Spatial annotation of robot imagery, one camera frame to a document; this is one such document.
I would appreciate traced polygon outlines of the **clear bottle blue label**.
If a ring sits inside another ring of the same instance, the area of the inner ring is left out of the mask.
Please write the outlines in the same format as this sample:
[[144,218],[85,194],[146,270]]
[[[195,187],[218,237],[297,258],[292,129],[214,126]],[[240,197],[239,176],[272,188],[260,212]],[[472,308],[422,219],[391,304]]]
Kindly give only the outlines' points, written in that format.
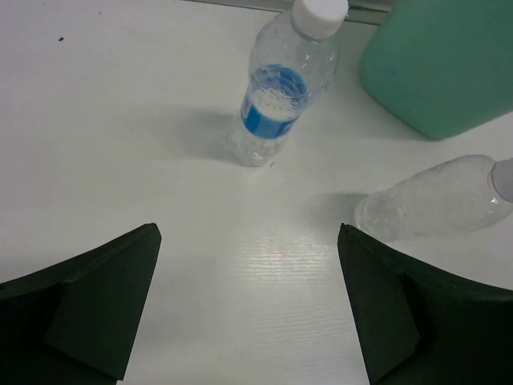
[[248,61],[248,86],[227,142],[245,166],[259,167],[285,145],[289,132],[336,74],[335,35],[347,1],[295,1],[258,33]]

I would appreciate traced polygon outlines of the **clear bottle blue-white cap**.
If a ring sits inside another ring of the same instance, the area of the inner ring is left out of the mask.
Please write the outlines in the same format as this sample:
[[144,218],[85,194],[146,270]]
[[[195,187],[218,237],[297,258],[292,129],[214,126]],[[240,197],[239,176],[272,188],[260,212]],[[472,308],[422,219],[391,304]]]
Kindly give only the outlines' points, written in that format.
[[512,159],[469,155],[363,197],[354,225],[383,242],[487,229],[512,214]]

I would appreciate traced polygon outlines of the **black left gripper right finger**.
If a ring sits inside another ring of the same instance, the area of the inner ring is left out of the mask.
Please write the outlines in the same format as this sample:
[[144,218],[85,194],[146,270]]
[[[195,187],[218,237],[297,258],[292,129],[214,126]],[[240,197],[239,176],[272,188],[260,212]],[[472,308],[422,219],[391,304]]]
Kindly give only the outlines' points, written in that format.
[[512,292],[342,225],[337,249],[371,384],[510,384]]

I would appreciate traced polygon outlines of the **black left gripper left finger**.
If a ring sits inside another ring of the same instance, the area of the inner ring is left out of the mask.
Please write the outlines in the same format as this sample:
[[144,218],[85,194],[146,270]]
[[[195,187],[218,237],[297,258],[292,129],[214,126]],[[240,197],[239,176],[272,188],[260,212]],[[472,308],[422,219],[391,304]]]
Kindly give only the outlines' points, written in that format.
[[105,245],[1,284],[3,384],[123,380],[161,233],[145,224]]

